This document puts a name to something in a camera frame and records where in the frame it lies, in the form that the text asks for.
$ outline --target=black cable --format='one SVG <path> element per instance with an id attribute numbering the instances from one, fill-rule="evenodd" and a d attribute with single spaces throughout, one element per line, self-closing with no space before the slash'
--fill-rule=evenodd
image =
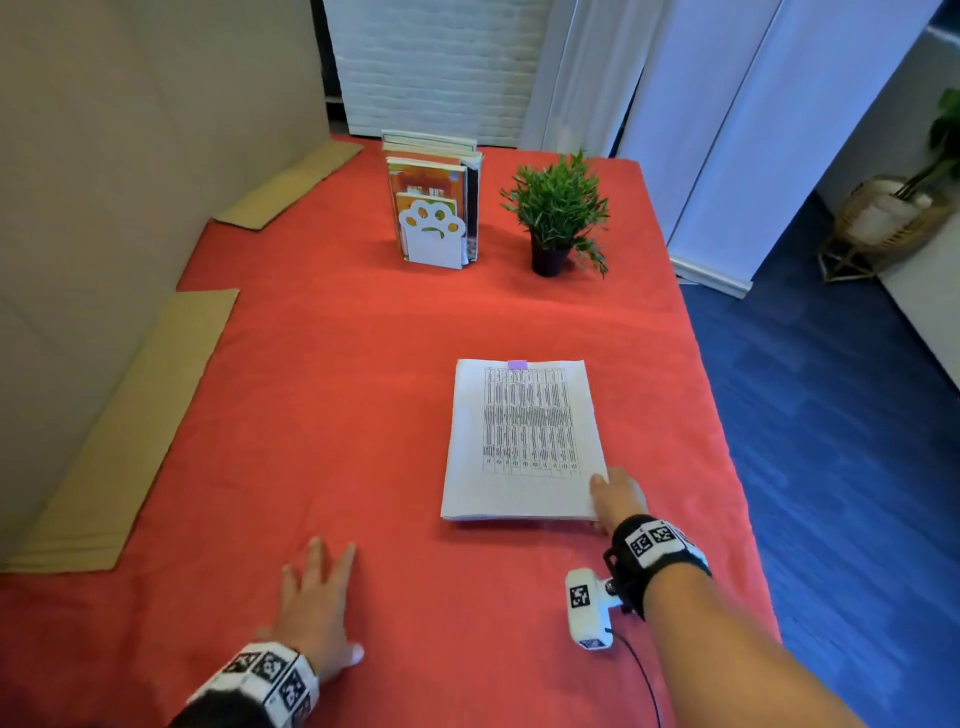
<path id="1" fill-rule="evenodd" d="M 654 702 L 654 711 L 657 713 L 657 728 L 663 728 L 663 724 L 660 722 L 660 706 L 657 705 L 657 697 L 654 695 L 654 687 L 650 684 L 650 678 L 647 677 L 647 671 L 643 669 L 643 664 L 640 662 L 640 658 L 636 656 L 634 649 L 631 647 L 630 643 L 627 642 L 627 638 L 623 635 L 617 634 L 611 629 L 607 630 L 618 640 L 627 645 L 627 649 L 630 650 L 630 654 L 634 656 L 636 660 L 636 666 L 640 668 L 640 672 L 643 674 L 643 681 L 647 684 L 647 690 L 650 691 L 650 699 Z"/>

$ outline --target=white plant pot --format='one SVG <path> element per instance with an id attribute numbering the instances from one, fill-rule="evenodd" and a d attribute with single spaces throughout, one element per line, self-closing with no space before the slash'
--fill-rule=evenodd
<path id="1" fill-rule="evenodd" d="M 877 186 L 881 187 L 880 194 L 863 208 L 846 231 L 847 236 L 863 245 L 879 245 L 933 204 L 928 195 L 918 195 L 910 202 L 898 200 L 893 193 L 900 189 L 899 182 L 884 180 Z"/>

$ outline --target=cardboard flap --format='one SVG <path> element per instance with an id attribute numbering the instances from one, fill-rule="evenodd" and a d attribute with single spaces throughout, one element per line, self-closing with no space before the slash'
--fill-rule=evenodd
<path id="1" fill-rule="evenodd" d="M 173 294 L 69 473 L 1 571 L 112 569 L 238 291 Z"/>
<path id="2" fill-rule="evenodd" d="M 328 139 L 213 219 L 247 230 L 263 230 L 267 223 L 309 192 L 317 182 L 342 167 L 362 149 L 361 144 Z"/>

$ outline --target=wristband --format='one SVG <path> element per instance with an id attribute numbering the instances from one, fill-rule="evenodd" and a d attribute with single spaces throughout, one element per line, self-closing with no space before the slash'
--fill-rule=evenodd
<path id="1" fill-rule="evenodd" d="M 631 516 L 613 532 L 603 555 L 624 607 L 643 616 L 643 596 L 650 581 L 672 564 L 690 564 L 712 577 L 707 557 L 673 523 L 653 516 Z"/>
<path id="2" fill-rule="evenodd" d="M 196 691 L 187 704 L 209 691 L 237 691 L 263 709 L 274 728 L 297 728 L 320 697 L 310 663 L 280 643 L 251 643 Z"/>

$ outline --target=white paw-shaped bookend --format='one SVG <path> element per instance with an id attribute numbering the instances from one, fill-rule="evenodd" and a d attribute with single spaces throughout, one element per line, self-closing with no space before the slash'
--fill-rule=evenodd
<path id="1" fill-rule="evenodd" d="M 399 221 L 412 262 L 464 267 L 467 226 L 447 205 L 417 200 L 399 214 Z"/>

